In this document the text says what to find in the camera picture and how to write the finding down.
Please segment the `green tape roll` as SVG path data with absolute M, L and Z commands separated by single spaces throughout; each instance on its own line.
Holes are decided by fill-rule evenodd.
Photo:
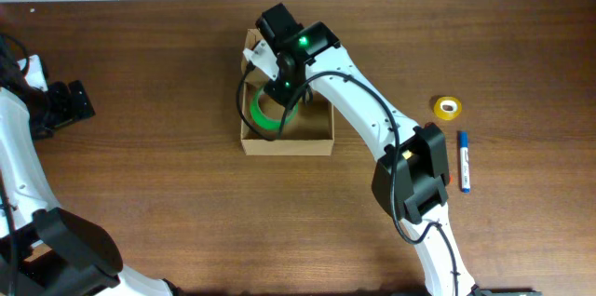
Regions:
M 253 96 L 250 104 L 250 113 L 257 126 L 268 131 L 279 130 L 281 126 L 280 119 L 273 119 L 267 116 L 260 107 L 259 99 L 264 95 L 264 87 L 260 87 Z

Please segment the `cardboard box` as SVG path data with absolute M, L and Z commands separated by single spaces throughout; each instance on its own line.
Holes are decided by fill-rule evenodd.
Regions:
M 317 92 L 308 103 L 300 102 L 280 138 L 274 130 L 259 127 L 251 116 L 251 102 L 259 101 L 264 116 L 279 120 L 283 107 L 260 91 L 267 76 L 255 69 L 239 93 L 239 108 L 246 117 L 240 123 L 240 142 L 246 155 L 330 155 L 334 145 L 333 106 Z

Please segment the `small yellow tape roll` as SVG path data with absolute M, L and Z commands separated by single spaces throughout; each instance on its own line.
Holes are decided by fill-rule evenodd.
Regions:
M 451 121 L 461 114 L 462 109 L 462 103 L 459 99 L 451 96 L 444 96 L 436 100 L 433 106 L 433 113 L 439 119 Z

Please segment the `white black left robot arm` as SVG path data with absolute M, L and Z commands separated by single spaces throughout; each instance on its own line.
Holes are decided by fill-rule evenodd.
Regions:
M 36 141 L 95 115 L 83 84 L 49 83 L 36 55 L 17 59 L 1 36 L 1 292 L 4 295 L 180 295 L 123 263 L 99 225 L 64 209 Z

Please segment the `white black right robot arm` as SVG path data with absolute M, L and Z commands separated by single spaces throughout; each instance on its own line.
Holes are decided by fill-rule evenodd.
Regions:
M 399 236 L 414 246 L 430 295 L 468 296 L 481 292 L 467 271 L 449 221 L 449 161 L 443 132 L 419 125 L 393 106 L 350 58 L 334 32 L 318 21 L 308 27 L 277 4 L 255 22 L 261 40 L 247 48 L 245 74 L 267 77 L 263 92 L 283 108 L 268 126 L 261 115 L 243 115 L 257 135 L 278 140 L 298 108 L 318 93 L 364 140 L 376 162 L 372 191 Z

